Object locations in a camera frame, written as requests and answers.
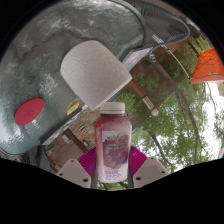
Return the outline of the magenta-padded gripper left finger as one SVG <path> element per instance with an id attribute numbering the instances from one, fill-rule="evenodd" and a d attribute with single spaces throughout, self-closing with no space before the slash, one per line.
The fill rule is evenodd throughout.
<path id="1" fill-rule="evenodd" d="M 78 186 L 96 189 L 98 182 L 96 149 L 91 148 L 78 159 L 69 159 L 58 171 L 57 176 Z"/>

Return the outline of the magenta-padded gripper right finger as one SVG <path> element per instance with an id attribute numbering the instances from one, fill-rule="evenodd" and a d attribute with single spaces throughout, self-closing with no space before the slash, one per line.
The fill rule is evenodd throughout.
<path id="1" fill-rule="evenodd" d="M 155 157 L 147 157 L 137 148 L 131 147 L 129 156 L 128 187 L 140 188 L 157 181 L 169 172 Z"/>

